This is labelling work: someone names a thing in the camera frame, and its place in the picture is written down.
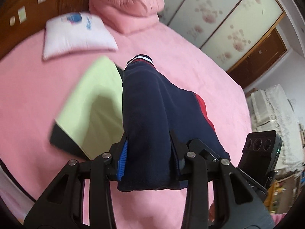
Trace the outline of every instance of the wooden panel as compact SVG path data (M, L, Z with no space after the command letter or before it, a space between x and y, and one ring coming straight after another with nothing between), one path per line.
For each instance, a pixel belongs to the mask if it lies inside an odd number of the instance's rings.
M26 20L18 10L25 8ZM0 59L18 43L44 29L47 20L69 12L88 10L88 0L6 0L0 8Z
M279 33L274 29L242 63L228 74L244 89L265 73L286 50Z

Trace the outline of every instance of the camera lens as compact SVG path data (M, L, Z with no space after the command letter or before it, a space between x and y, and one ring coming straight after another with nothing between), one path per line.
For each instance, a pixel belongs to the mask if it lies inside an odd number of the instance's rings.
M271 146L271 140L267 140L265 143L264 143L264 150L267 151Z
M255 142L254 142L254 146L253 146L253 149L255 151L257 151L258 149L260 149L260 146L262 145L262 140L261 139L257 139Z
M246 143L246 148L250 148L251 144L252 144L252 140L249 140L249 141Z

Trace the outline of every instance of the metal screw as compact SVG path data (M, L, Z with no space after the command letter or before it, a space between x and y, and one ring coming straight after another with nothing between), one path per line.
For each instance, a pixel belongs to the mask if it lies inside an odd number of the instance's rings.
M187 155L188 157L195 157L195 156L196 156L196 153L195 153L195 152L192 152L192 151L189 151L186 155Z
M69 160L68 164L69 164L70 166L74 166L74 165L77 164L77 160L76 160L76 159L71 159L71 160Z
M104 152L103 154L102 154L102 157L103 158L110 158L111 157L111 154L109 153L109 152Z
M224 158L222 159L222 164L228 166L230 164L230 161Z

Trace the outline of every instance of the wooden door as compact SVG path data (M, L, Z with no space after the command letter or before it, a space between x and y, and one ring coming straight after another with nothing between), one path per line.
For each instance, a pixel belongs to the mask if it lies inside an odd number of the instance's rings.
M244 89L264 74L286 50L281 36L274 28L266 39L228 74Z

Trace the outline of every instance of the pink bedsheet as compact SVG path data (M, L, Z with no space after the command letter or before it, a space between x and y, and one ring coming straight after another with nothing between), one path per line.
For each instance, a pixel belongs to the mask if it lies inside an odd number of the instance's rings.
M149 55L159 72L180 88L199 94L219 141L237 165L250 117L242 89L198 48L165 25L122 36L109 29L117 52L84 52L42 62L44 32L19 44L0 62L0 158L37 199L73 158L50 145L54 118L86 69L101 55L118 66ZM186 190L121 193L111 184L117 228L178 229Z

